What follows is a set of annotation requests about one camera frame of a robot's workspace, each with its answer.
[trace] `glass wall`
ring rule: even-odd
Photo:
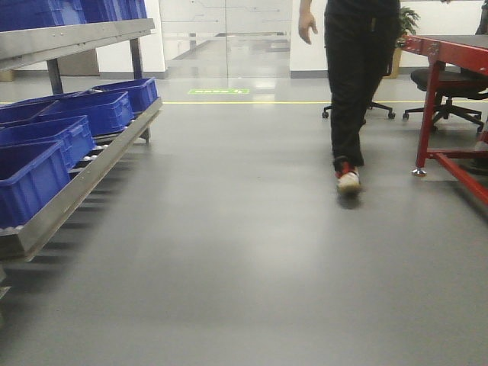
[[[291,0],[161,0],[169,78],[289,77]]]

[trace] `blue plastic crate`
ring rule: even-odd
[[[127,92],[79,95],[54,102],[39,114],[41,120],[87,116],[92,136],[121,132],[134,118]]]
[[[52,103],[51,101],[42,101],[31,104],[9,104],[0,108],[0,127],[28,124],[30,119],[36,117]]]
[[[0,146],[62,141],[65,166],[70,170],[95,147],[88,118],[50,120],[0,130]]]
[[[125,0],[81,0],[88,23],[122,21],[129,19],[129,8]]]
[[[130,19],[147,18],[144,0],[125,0],[129,8]]]
[[[144,112],[158,98],[155,78],[97,85],[83,94],[96,92],[128,92],[130,105],[134,113]]]
[[[69,183],[61,142],[0,147],[0,227],[24,225]]]
[[[6,105],[4,107],[0,107],[0,109],[7,108],[9,106],[17,106],[17,105],[23,105],[23,104],[36,104],[36,103],[41,103],[41,102],[45,102],[45,101],[54,102],[54,101],[58,101],[60,99],[74,97],[74,96],[76,96],[76,95],[78,95],[80,93],[81,93],[80,91],[75,91],[73,93],[54,94],[54,95],[48,95],[46,97],[32,98],[32,99],[24,99],[23,101],[16,101],[15,103],[8,104],[8,105]]]
[[[0,0],[0,30],[84,24],[80,0]]]

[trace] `sneaker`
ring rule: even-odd
[[[341,195],[354,195],[361,191],[358,168],[342,163],[342,170],[335,172],[337,177],[337,192]]]

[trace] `black pants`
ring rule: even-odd
[[[393,57],[398,16],[350,17],[326,14],[326,54],[332,92],[332,153],[335,170],[348,160],[364,164],[359,130]]]

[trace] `hand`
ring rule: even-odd
[[[312,15],[312,13],[308,12],[300,14],[300,18],[298,20],[298,34],[306,43],[312,44],[310,41],[309,28],[312,28],[312,31],[315,34],[319,33],[315,24],[315,17]]]

